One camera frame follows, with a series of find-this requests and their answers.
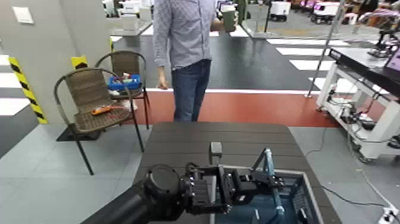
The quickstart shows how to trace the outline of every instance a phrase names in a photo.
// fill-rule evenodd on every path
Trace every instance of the monitor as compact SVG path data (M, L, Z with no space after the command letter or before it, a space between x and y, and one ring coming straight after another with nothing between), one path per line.
M400 71L400 48L398 48L389 61L387 61L385 67Z

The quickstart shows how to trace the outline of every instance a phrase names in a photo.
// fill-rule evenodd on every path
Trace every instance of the power strip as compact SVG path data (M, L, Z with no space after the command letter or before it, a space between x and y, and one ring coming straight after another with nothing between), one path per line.
M391 211L395 216L399 214L399 210L396 208L383 208L383 214L380 217L378 224L392 224L395 221L395 218L390 214Z

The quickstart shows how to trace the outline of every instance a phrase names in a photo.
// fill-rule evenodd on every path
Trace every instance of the blue box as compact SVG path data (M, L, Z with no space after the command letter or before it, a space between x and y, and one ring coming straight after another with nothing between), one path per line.
M118 91L124 90L125 86L128 87L128 89L138 89L142 86L142 83L140 82L140 75L131 74L129 78L135 81L132 81L130 83L113 83L113 81L117 80L118 78L115 76L110 77L110 80L107 84L108 89Z

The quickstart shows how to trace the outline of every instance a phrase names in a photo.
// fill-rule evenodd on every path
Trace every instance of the jeans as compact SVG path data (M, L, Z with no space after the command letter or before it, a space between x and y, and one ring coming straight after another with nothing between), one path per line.
M203 59L172 71L175 122L197 122L210 78L211 61Z

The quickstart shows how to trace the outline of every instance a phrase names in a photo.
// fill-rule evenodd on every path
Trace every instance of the cup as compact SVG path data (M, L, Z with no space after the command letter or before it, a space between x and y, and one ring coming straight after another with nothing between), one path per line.
M233 5L224 5L221 9L222 16L224 19L224 28L225 32L233 32L236 30L235 28L235 14L236 8Z

